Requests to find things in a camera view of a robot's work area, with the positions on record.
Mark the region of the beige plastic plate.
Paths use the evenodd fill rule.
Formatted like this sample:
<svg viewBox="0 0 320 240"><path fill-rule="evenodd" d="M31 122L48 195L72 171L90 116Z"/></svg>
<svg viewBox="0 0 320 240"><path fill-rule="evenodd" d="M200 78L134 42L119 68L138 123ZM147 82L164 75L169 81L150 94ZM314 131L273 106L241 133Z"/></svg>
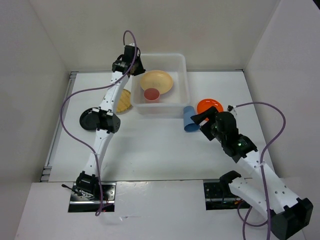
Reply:
<svg viewBox="0 0 320 240"><path fill-rule="evenodd" d="M159 91L160 95L163 95L172 89L174 81L173 78L165 71L151 70L141 77L139 84L144 91L154 88Z"/></svg>

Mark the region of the blue plastic cup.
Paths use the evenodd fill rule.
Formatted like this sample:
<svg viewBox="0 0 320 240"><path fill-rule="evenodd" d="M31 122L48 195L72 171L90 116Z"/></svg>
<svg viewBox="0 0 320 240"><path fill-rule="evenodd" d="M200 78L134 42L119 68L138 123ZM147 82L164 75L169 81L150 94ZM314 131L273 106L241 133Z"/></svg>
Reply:
<svg viewBox="0 0 320 240"><path fill-rule="evenodd" d="M200 126L195 124L191 119L192 116L195 116L196 112L193 106L186 106L183 109L183 129L187 133L196 132L199 130Z"/></svg>

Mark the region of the pink plastic cup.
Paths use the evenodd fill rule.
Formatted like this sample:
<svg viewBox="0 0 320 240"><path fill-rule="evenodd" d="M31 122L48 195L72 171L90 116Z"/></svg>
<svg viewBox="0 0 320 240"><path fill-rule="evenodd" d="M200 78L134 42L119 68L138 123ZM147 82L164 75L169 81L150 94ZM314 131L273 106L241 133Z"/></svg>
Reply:
<svg viewBox="0 0 320 240"><path fill-rule="evenodd" d="M160 92L156 88L148 88L143 93L144 101L147 104L158 103Z"/></svg>

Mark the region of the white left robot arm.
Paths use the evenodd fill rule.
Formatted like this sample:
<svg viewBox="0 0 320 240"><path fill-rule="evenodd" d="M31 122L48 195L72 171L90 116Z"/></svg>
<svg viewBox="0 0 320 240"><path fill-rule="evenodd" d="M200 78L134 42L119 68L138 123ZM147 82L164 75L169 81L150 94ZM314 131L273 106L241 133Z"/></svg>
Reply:
<svg viewBox="0 0 320 240"><path fill-rule="evenodd" d="M131 76L143 74L140 50L134 44L126 45L124 53L112 64L109 87L99 106L93 107L80 116L80 125L86 130L95 130L93 151L84 170L76 179L76 187L88 200L103 196L99 185L99 173L107 147L113 135L120 129L121 120L116 115L122 91Z"/></svg>

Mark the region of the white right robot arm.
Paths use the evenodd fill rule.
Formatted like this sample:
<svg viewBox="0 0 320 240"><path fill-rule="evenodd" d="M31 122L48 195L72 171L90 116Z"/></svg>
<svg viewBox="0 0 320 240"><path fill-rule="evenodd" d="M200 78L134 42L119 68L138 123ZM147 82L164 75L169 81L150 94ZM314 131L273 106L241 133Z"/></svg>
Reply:
<svg viewBox="0 0 320 240"><path fill-rule="evenodd" d="M219 178L219 191L243 199L267 221L269 232L279 240L287 240L305 228L311 219L313 204L290 190L281 178L263 160L262 153L237 128L230 111L219 112L214 106L191 116L205 137L216 139L237 166L242 168L261 189L250 186L240 173L232 170Z"/></svg>

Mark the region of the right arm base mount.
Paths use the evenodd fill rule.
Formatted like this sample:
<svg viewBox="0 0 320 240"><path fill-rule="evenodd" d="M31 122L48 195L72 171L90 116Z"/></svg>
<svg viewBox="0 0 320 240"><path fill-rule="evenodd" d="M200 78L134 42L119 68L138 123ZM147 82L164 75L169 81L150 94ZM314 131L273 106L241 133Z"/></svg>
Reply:
<svg viewBox="0 0 320 240"><path fill-rule="evenodd" d="M249 204L240 197L224 189L218 180L204 181L204 198L207 211L213 210L233 210L241 204L241 209L248 209Z"/></svg>

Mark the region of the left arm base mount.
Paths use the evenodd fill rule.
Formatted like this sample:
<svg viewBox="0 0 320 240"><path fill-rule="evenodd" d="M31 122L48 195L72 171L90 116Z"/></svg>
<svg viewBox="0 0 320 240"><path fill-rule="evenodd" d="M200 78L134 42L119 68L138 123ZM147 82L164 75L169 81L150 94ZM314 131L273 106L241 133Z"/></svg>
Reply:
<svg viewBox="0 0 320 240"><path fill-rule="evenodd" d="M103 208L102 213L115 211L116 199L116 182L103 182ZM69 199L68 212L69 213L95 213L100 207L100 190L97 191L97 196L90 193L85 193L79 190L74 182Z"/></svg>

